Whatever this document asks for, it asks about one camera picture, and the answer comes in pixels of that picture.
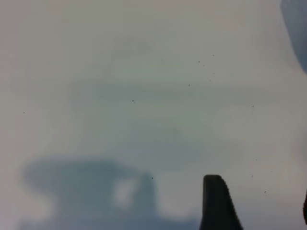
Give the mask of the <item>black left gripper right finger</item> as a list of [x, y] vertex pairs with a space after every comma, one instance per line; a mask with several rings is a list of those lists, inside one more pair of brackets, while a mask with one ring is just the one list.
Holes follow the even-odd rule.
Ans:
[[302, 210], [303, 210], [303, 218], [304, 218], [305, 224], [307, 225], [307, 192], [306, 192]]

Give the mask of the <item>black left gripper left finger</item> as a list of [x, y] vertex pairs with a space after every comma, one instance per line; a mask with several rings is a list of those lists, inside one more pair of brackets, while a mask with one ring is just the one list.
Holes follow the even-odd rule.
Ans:
[[219, 175], [203, 178], [201, 230], [243, 230], [225, 180]]

